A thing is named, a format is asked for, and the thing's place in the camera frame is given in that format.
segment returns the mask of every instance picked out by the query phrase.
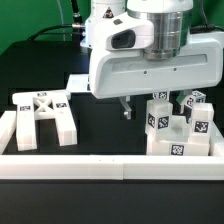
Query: stacked blocks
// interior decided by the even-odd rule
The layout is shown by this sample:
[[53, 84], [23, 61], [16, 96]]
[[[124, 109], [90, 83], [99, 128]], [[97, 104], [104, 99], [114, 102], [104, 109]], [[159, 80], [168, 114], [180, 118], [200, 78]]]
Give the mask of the stacked blocks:
[[68, 103], [70, 97], [70, 93], [64, 90], [13, 95], [13, 103], [17, 104], [19, 151], [37, 148], [35, 120], [55, 119], [60, 146], [77, 144], [77, 130]]
[[[212, 105], [195, 103], [191, 124], [186, 123], [184, 116], [173, 116], [171, 105], [165, 100], [147, 102], [147, 155], [208, 156], [214, 116]], [[159, 129], [161, 117], [169, 118], [168, 126], [162, 130]], [[152, 120], [155, 120], [154, 128], [151, 125]]]
[[194, 103], [188, 141], [208, 144], [214, 117], [213, 106], [209, 103]]
[[173, 105], [163, 99], [147, 102], [145, 133], [152, 139], [166, 138], [170, 131]]

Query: green wall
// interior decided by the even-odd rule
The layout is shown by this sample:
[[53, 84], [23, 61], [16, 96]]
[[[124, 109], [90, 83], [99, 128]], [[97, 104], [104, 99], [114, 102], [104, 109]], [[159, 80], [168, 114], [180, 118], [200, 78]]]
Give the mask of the green wall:
[[[60, 0], [65, 23], [72, 23], [70, 0]], [[78, 0], [84, 19], [90, 13], [90, 0]], [[224, 1], [204, 0], [209, 22], [224, 27]], [[197, 7], [192, 23], [200, 24]], [[13, 42], [25, 40], [37, 31], [61, 24], [57, 0], [0, 0], [0, 54]], [[42, 36], [41, 40], [62, 40], [62, 36]]]

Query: black table surface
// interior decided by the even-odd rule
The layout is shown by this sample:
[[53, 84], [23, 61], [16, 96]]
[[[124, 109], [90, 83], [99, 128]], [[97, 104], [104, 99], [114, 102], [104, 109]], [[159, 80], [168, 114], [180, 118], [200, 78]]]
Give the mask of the black table surface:
[[[16, 110], [13, 93], [64, 89], [70, 74], [87, 74], [88, 69], [89, 55], [72, 42], [14, 43], [0, 56], [0, 115]], [[207, 102], [213, 103], [215, 122], [223, 133], [222, 85], [202, 91]], [[72, 94], [77, 146], [59, 147], [54, 121], [38, 121], [37, 150], [18, 152], [14, 134], [4, 154], [144, 154], [148, 99], [151, 95], [131, 98], [135, 116], [127, 121], [118, 99]], [[10, 224], [222, 224], [224, 182], [1, 180], [0, 203], [0, 223]]]

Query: cable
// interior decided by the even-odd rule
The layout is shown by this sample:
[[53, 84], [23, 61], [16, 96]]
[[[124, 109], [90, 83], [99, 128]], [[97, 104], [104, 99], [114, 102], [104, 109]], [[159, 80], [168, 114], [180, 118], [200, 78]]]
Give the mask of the cable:
[[47, 32], [47, 33], [41, 33], [41, 34], [39, 34], [39, 36], [41, 36], [41, 35], [72, 35], [72, 34], [81, 34], [81, 33], [80, 32], [63, 32], [63, 33]]
[[202, 18], [204, 24], [199, 25], [199, 26], [191, 27], [190, 28], [190, 33], [191, 34], [208, 33], [208, 32], [212, 32], [212, 31], [215, 31], [215, 30], [219, 30], [219, 31], [224, 32], [224, 29], [222, 27], [208, 23], [208, 19], [206, 17], [205, 11], [204, 11], [203, 0], [198, 0], [198, 8], [199, 8], [199, 12], [200, 12], [200, 15], [201, 15], [201, 18]]
[[79, 12], [77, 0], [71, 0], [73, 9], [73, 19], [75, 23], [82, 23], [82, 16]]
[[204, 3], [203, 0], [198, 0], [198, 7], [199, 7], [199, 12], [202, 17], [202, 20], [204, 22], [204, 25], [208, 25], [208, 19], [206, 17], [205, 11], [204, 11]]
[[63, 28], [72, 28], [72, 24], [57, 25], [57, 26], [51, 26], [51, 27], [42, 29], [39, 32], [37, 32], [36, 34], [30, 36], [27, 40], [35, 40], [39, 35], [42, 35], [43, 33], [47, 32], [47, 31], [63, 29]]
[[222, 28], [220, 26], [215, 26], [215, 29], [224, 32], [224, 28]]
[[64, 25], [65, 20], [64, 20], [63, 10], [62, 10], [62, 7], [61, 7], [61, 1], [57, 0], [57, 3], [58, 3], [58, 9], [59, 9], [59, 12], [60, 12], [60, 17], [61, 17], [61, 24]]

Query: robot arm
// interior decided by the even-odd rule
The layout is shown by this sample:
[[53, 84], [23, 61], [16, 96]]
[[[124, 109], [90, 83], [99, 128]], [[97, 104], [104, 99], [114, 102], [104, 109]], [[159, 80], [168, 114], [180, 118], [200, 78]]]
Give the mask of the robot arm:
[[192, 7], [192, 0], [129, 0], [127, 13], [101, 23], [90, 60], [92, 93], [109, 98], [217, 85], [224, 34], [190, 35]]

